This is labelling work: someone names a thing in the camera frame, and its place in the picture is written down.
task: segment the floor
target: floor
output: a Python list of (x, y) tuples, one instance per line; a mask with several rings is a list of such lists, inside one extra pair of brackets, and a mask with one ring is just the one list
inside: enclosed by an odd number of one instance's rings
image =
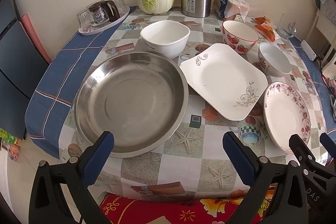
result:
[[(14, 162), (8, 158), (7, 175), (9, 195), (14, 214), (22, 224), (28, 224), (30, 195), (40, 160), (46, 160), (50, 165), (57, 164), (58, 161), (35, 145), (29, 136), (22, 142), (17, 161)], [(68, 187), (62, 185), (62, 189), (75, 220), (79, 221), (80, 213), (76, 208)], [(88, 189), (96, 201), (98, 196), (104, 191), (99, 187), (93, 186), (89, 186)]]

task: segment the blue gripper pad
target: blue gripper pad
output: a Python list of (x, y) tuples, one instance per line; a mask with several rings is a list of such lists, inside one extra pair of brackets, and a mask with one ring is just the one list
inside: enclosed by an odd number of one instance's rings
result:
[(322, 133), (320, 136), (320, 143), (328, 151), (332, 158), (336, 158), (336, 144), (326, 133)]
[(226, 132), (223, 136), (223, 148), (242, 182), (245, 185), (252, 187), (256, 181), (256, 169), (237, 144), (237, 142), (240, 142), (240, 140), (235, 135), (234, 137), (230, 135), (229, 132)]
[(85, 187), (96, 182), (98, 175), (103, 169), (105, 162), (113, 149), (113, 146), (114, 137), (113, 134), (109, 132), (105, 138), (103, 138), (83, 168), (82, 182)]

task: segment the kettle handle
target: kettle handle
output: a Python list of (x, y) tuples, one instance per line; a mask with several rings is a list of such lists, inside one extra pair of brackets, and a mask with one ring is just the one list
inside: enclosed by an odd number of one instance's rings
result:
[(112, 0), (107, 0), (105, 2), (102, 2), (101, 6), (107, 12), (107, 15), (110, 19), (110, 22), (114, 22), (114, 21), (116, 21), (117, 19), (120, 18), (118, 8), (116, 7), (115, 3)]

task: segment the strawberry bowl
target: strawberry bowl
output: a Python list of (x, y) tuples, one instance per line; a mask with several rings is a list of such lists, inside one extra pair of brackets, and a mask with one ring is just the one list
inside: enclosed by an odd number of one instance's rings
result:
[(247, 53), (259, 40), (255, 30), (244, 23), (227, 20), (222, 24), (223, 42), (239, 54)]

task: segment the metal bowl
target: metal bowl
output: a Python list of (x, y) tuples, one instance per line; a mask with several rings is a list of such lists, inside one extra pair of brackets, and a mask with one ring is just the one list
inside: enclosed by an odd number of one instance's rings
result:
[(112, 157), (135, 157), (174, 134), (187, 104), (188, 84), (174, 62), (152, 52), (129, 52), (106, 60), (84, 80), (75, 121), (91, 144), (112, 132)]

